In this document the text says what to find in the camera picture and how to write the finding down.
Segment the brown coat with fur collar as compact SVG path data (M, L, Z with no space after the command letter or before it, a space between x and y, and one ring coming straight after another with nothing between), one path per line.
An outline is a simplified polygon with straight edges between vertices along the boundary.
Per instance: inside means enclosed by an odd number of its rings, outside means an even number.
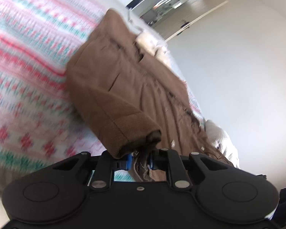
M185 83L135 38L110 9L69 60L67 88L83 121L114 158L133 154L136 181L165 179L148 163L156 148L228 163L192 113Z

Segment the cream bedroom door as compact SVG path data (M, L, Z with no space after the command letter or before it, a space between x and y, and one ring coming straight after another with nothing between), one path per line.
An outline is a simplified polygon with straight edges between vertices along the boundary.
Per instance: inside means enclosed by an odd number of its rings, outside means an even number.
M158 21L154 30L169 41L227 3L228 0L188 0Z

